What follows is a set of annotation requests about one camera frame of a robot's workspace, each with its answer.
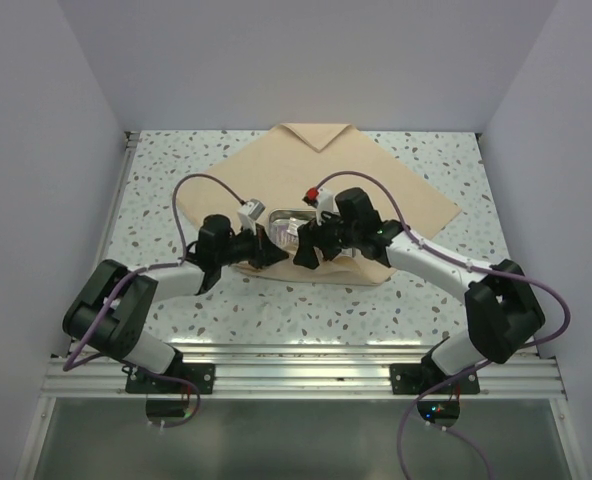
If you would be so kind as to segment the beige cloth wrap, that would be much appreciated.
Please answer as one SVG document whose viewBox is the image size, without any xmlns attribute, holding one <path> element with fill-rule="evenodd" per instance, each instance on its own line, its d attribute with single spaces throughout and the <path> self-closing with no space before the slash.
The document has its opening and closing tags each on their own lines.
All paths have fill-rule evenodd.
<svg viewBox="0 0 592 480">
<path fill-rule="evenodd" d="M 297 209 L 324 178 L 334 193 L 362 188 L 383 219 L 402 216 L 428 239 L 460 213 L 452 200 L 349 124 L 275 126 L 204 177 L 185 182 L 176 204 L 195 227 L 222 214 L 238 228 L 238 197 L 261 201 L 268 213 Z"/>
</svg>

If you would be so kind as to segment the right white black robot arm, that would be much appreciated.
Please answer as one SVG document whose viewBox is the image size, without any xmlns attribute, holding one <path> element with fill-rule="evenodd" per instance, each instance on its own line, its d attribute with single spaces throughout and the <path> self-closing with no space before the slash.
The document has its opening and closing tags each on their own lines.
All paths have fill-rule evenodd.
<svg viewBox="0 0 592 480">
<path fill-rule="evenodd" d="M 465 307 L 467 329 L 434 346 L 410 375 L 418 391 L 444 392 L 457 374 L 482 361 L 506 362 L 545 323 L 532 288 L 520 281 L 520 266 L 468 259 L 440 247 L 399 220 L 383 220 L 368 194 L 350 188 L 332 195 L 309 189 L 304 202 L 316 217 L 298 229 L 293 262 L 314 270 L 354 249 L 384 267 L 411 273 Z"/>
</svg>

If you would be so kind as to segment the purple printed packet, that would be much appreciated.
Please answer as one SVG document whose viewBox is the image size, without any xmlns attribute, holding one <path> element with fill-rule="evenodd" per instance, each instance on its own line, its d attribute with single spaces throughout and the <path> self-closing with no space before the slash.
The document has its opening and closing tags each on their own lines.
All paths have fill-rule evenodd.
<svg viewBox="0 0 592 480">
<path fill-rule="evenodd" d="M 272 242 L 280 248 L 298 245 L 298 228 L 302 225 L 299 220 L 278 219 L 270 225 Z"/>
</svg>

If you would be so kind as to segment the stainless steel tray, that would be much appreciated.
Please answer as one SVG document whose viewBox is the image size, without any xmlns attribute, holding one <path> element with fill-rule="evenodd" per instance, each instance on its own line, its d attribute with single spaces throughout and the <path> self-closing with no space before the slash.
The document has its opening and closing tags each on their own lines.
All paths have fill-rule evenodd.
<svg viewBox="0 0 592 480">
<path fill-rule="evenodd" d="M 298 228 L 316 219 L 316 212 L 308 209 L 275 209 L 268 216 L 268 235 L 279 248 L 295 254 L 299 244 Z"/>
</svg>

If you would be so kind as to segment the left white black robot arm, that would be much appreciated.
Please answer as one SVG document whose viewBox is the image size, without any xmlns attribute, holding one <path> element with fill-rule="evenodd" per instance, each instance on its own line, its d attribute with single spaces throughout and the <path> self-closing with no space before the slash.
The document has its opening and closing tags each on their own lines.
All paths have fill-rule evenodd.
<svg viewBox="0 0 592 480">
<path fill-rule="evenodd" d="M 207 293 L 225 267 L 246 263 L 262 270 L 288 258 L 262 225 L 252 222 L 236 232 L 226 216 L 215 214 L 204 219 L 197 239 L 176 262 L 130 269 L 104 260 L 64 316 L 63 330 L 78 346 L 63 369 L 87 363 L 79 355 L 89 346 L 96 350 L 93 358 L 105 356 L 148 371 L 149 381 L 158 390 L 173 392 L 183 383 L 184 369 L 174 347 L 146 332 L 151 306 Z"/>
</svg>

